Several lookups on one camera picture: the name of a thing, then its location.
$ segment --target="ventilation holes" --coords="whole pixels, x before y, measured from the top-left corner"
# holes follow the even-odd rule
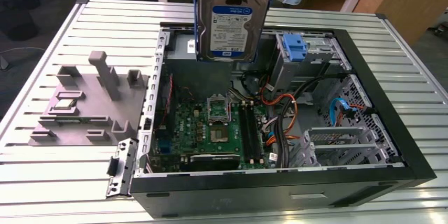
[[[359,156],[362,155],[362,152],[356,153],[354,157],[344,163],[344,165],[348,165]]]
[[[340,93],[340,96],[346,101],[348,101],[350,104],[356,104],[356,105],[366,105],[364,104],[364,100],[362,99],[362,95],[358,92],[356,86],[354,83],[350,84],[348,86],[348,90],[346,89],[344,92]],[[324,123],[327,126],[332,126],[331,122],[330,122],[330,115],[328,115],[328,107],[327,108],[320,108],[323,114],[322,114],[322,118],[324,119]],[[343,121],[343,125],[344,126],[359,126],[359,125],[366,125],[370,129],[372,129],[376,134],[378,134],[378,140],[376,143],[383,144],[386,143],[386,136],[384,133],[380,129],[380,127],[378,126],[372,116],[370,115],[364,115],[362,113],[362,111],[356,112],[356,117],[355,120],[347,119],[344,118]],[[396,153],[394,152],[394,150],[391,148],[388,148],[387,150],[387,154],[390,156],[395,156]]]

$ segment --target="metal bracket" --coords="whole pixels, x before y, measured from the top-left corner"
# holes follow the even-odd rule
[[[115,156],[111,157],[107,171],[111,178],[106,198],[131,197],[130,189],[138,146],[139,140],[134,138],[128,138],[119,142],[118,150]]]

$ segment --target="floor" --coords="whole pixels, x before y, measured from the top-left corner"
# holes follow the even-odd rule
[[[54,36],[64,22],[76,0],[40,0],[42,6],[31,11],[39,27],[39,35],[23,42],[11,41],[0,33],[0,51],[18,47],[47,48]],[[191,0],[171,0],[174,2],[191,2]],[[448,89],[448,40],[427,32],[412,47],[430,71],[436,76],[446,89]],[[0,71],[0,119],[15,100],[23,84],[40,60],[40,50],[15,50],[3,56],[10,62],[8,70]]]

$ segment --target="ram slot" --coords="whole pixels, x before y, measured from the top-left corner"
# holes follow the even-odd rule
[[[262,146],[258,137],[258,124],[254,114],[254,107],[240,106],[240,128],[243,137],[244,161],[255,163],[262,159]]]
[[[247,117],[246,117],[246,105],[239,107],[239,116],[240,116],[240,131],[242,131],[242,140],[243,140],[243,151],[244,151],[244,162],[251,160],[251,137],[248,131]]]
[[[251,139],[251,159],[259,161],[262,159],[262,146],[259,141],[258,120],[254,114],[254,106],[248,106],[246,109],[246,119],[248,123],[250,139]]]

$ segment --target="slotted aluminum surface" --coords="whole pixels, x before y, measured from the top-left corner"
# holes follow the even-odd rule
[[[0,123],[0,222],[99,223],[150,221],[132,199],[104,201],[108,158],[115,147],[31,147],[30,133],[59,84],[59,65],[88,66],[104,50],[118,72],[154,72],[160,22],[192,22],[192,5],[90,0],[76,4],[36,70]],[[388,23],[368,14],[271,9],[267,25],[347,29],[438,179],[354,208],[208,216],[168,222],[447,223],[448,106],[434,77]]]

